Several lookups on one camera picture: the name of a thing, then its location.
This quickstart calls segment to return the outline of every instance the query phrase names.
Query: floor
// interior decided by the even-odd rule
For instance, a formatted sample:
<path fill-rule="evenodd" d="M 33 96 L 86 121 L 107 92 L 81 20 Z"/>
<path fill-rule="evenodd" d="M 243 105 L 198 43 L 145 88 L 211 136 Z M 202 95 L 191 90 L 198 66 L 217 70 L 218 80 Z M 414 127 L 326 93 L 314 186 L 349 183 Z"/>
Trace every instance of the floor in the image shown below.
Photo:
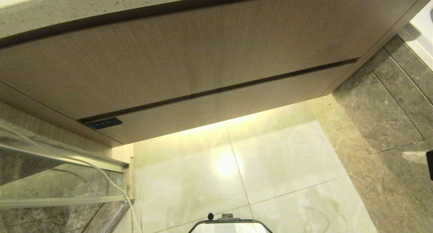
<path fill-rule="evenodd" d="M 332 95 L 308 102 L 379 232 L 432 232 L 432 83 L 395 36 Z"/>
<path fill-rule="evenodd" d="M 274 233 L 377 232 L 306 102 L 138 142 L 134 152 L 134 207 L 147 233 L 188 232 L 209 212 Z"/>

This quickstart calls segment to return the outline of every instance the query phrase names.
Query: cable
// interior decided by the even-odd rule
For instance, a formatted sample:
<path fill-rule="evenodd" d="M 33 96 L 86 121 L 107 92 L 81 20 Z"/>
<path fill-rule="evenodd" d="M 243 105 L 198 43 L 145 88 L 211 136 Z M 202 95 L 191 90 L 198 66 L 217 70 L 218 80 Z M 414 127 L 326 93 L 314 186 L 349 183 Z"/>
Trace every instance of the cable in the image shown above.
<path fill-rule="evenodd" d="M 122 190 L 122 188 L 120 188 L 118 185 L 116 185 L 116 184 L 115 184 L 115 183 L 110 179 L 110 177 L 108 177 L 108 175 L 107 175 L 107 174 L 106 174 L 106 173 L 105 173 L 101 168 L 99 168 L 99 167 L 97 167 L 96 165 L 93 165 L 92 163 L 89 163 L 89 162 L 87 162 L 87 161 L 84 161 L 84 160 L 81 160 L 81 159 L 72 158 L 72 157 L 68 157 L 68 156 L 64 156 L 63 154 L 57 153 L 57 152 L 55 152 L 55 151 L 53 151 L 53 150 L 51 150 L 51 149 L 49 149 L 49 148 L 45 148 L 44 146 L 40 145 L 40 144 L 37 143 L 36 141 L 33 141 L 33 140 L 30 139 L 29 137 L 27 137 L 27 136 L 25 136 L 24 134 L 20 133 L 19 131 L 15 130 L 15 128 L 9 126 L 8 124 L 5 124 L 5 123 L 4 123 L 3 121 L 1 121 L 1 120 L 0 120 L 0 126 L 1 126 L 2 128 L 4 128 L 4 129 L 6 129 L 6 130 L 12 132 L 12 133 L 17 134 L 17 135 L 20 136 L 22 139 L 28 141 L 29 143 L 35 145 L 36 147 L 39 147 L 39 148 L 41 148 L 41 149 L 43 149 L 43 150 L 47 150 L 47 151 L 49 151 L 49 152 L 51 152 L 51 153 L 53 153 L 53 154 L 55 154 L 55 155 L 57 155 L 57 156 L 60 156 L 60 157 L 65 158 L 65 159 L 71 159 L 71 160 L 75 160 L 75 161 L 77 161 L 77 162 L 85 163 L 86 165 L 89 165 L 89 166 L 93 167 L 95 170 L 99 171 L 99 172 L 100 172 L 100 173 L 101 173 L 101 174 L 102 174 L 102 175 L 103 175 L 103 176 L 108 180 L 108 182 L 109 182 L 111 185 L 113 185 L 113 187 L 119 189 L 119 190 L 120 190 L 120 191 L 125 195 L 125 198 L 127 199 L 128 204 L 129 204 L 130 207 L 131 207 L 131 212 L 132 212 L 132 214 L 133 214 L 134 220 L 136 221 L 136 224 L 137 224 L 137 226 L 138 226 L 138 229 L 139 229 L 140 233 L 143 233 L 143 229 L 141 228 L 141 226 L 140 226 L 140 224 L 139 224 L 137 214 L 136 214 L 136 212 L 135 212 L 135 210 L 134 210 L 133 204 L 131 203 L 131 199 L 129 198 L 128 194 L 127 194 L 124 190 Z"/>

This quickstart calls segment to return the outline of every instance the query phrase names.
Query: drawer front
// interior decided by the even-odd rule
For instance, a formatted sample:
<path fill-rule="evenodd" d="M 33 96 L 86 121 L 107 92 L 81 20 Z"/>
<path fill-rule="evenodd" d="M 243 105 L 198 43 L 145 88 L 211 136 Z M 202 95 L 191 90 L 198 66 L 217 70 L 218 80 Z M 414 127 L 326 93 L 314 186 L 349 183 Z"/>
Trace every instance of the drawer front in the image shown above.
<path fill-rule="evenodd" d="M 362 56 L 416 0 L 249 0 L 0 50 L 0 80 L 82 119 Z"/>
<path fill-rule="evenodd" d="M 98 131 L 120 142 L 132 143 L 313 99 L 351 65 L 117 116 L 123 124 Z"/>

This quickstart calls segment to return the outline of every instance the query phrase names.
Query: glass panel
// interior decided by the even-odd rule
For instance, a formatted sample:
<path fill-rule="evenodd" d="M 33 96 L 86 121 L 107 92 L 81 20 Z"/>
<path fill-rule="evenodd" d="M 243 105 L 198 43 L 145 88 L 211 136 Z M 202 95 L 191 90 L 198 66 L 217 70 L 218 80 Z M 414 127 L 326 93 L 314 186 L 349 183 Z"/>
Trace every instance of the glass panel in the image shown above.
<path fill-rule="evenodd" d="M 87 152 L 84 150 L 68 147 L 64 144 L 58 144 L 55 141 L 45 141 L 40 139 L 38 141 L 33 141 L 34 143 L 39 144 L 39 146 L 26 141 L 25 139 L 11 131 L 4 130 L 0 126 L 0 146 L 3 148 L 10 148 L 12 150 L 28 152 L 31 154 L 36 154 L 38 156 L 43 156 L 45 158 L 55 159 L 57 161 L 70 162 L 72 164 L 87 166 L 85 163 L 80 163 L 76 160 L 68 158 L 81 159 L 91 162 L 93 165 L 96 165 L 99 168 L 110 171 L 118 171 L 121 173 L 125 172 L 124 166 L 127 165 L 126 163 L 98 159 L 96 157 L 86 155 Z"/>
<path fill-rule="evenodd" d="M 83 232 L 102 205 L 0 209 L 0 232 Z"/>
<path fill-rule="evenodd" d="M 124 174 L 105 171 L 122 189 Z M 0 148 L 0 200 L 122 195 L 96 169 Z"/>

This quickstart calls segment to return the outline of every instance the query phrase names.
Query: countertop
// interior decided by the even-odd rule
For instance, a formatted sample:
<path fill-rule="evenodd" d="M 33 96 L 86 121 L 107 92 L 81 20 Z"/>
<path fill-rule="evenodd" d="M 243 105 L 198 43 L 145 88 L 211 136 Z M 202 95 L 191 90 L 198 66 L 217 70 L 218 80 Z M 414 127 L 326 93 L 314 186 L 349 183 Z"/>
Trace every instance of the countertop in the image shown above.
<path fill-rule="evenodd" d="M 0 38 L 62 22 L 179 0 L 0 0 Z"/>

